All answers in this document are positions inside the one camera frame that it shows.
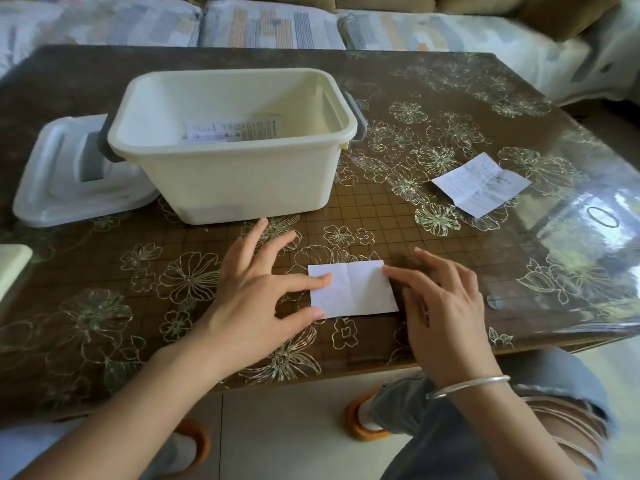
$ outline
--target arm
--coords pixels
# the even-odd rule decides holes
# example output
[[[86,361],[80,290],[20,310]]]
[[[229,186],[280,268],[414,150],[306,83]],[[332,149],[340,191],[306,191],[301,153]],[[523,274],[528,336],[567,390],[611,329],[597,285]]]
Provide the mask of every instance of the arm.
[[[404,290],[409,341],[416,361],[443,388],[501,376],[484,327],[484,300],[473,271],[416,248],[440,285],[416,270],[386,266]],[[424,307],[429,312],[424,320]],[[504,480],[584,480],[530,407],[506,383],[466,388],[449,396],[482,438]]]
[[[164,347],[103,407],[25,468],[17,480],[137,479],[180,420],[220,380],[260,361],[323,317],[304,308],[283,319],[274,310],[286,292],[327,286],[331,275],[275,276],[277,253],[290,232],[253,257],[261,219],[229,249],[220,268],[218,296],[196,327]]]

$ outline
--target white sock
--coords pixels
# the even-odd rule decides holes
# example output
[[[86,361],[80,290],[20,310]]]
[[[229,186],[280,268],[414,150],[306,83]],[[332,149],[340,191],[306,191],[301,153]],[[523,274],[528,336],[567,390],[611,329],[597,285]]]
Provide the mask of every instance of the white sock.
[[[172,433],[170,439],[173,441],[173,444],[175,444],[178,454],[172,464],[164,469],[164,475],[181,472],[187,468],[193,463],[193,460],[196,458],[196,453],[198,452],[196,441],[190,436]]]
[[[363,428],[370,431],[380,431],[383,428],[375,423],[371,418],[371,402],[374,396],[368,398],[364,403],[358,406],[358,421]]]

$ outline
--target silver bangle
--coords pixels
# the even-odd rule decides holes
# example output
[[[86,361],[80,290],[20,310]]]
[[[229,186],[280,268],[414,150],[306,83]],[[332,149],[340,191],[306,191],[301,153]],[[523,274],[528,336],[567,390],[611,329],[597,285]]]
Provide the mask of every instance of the silver bangle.
[[[443,389],[440,389],[439,391],[436,391],[436,392],[430,392],[425,397],[427,398],[427,400],[430,401],[432,399],[439,399],[441,397],[451,394],[452,392],[459,391],[460,389],[466,389],[467,387],[484,386],[485,384],[492,384],[494,382],[504,382],[504,381],[510,381],[510,380],[511,380],[510,376],[495,376],[495,377],[484,377],[480,379],[472,379],[470,381],[460,382],[459,384],[453,384],[453,386],[444,387]]]

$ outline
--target coffee table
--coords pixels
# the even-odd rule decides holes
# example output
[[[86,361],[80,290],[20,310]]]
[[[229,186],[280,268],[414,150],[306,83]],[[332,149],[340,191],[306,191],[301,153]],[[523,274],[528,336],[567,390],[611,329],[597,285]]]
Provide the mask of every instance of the coffee table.
[[[640,331],[640,176],[491,54],[47,47],[0,82],[0,238],[34,250],[4,305],[5,417],[75,407],[117,391],[214,298],[220,262],[251,222],[189,226],[162,199],[56,228],[15,222],[13,195],[40,129],[117,109],[128,82],[158,70],[314,67],[369,120],[343,151],[329,203],[270,219],[261,243],[291,229],[276,273],[384,259],[420,246],[471,267],[496,353]],[[480,152],[532,181],[474,219],[429,180]],[[278,314],[308,304],[286,296]],[[318,323],[218,390],[413,365],[402,314]]]

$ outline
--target fingernail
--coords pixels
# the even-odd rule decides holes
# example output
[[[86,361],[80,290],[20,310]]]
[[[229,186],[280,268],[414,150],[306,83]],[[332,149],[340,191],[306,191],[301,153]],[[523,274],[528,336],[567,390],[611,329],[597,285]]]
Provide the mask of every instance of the fingernail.
[[[312,315],[314,321],[316,320],[321,320],[324,318],[324,311],[322,311],[320,308],[316,308],[314,310],[314,314]]]

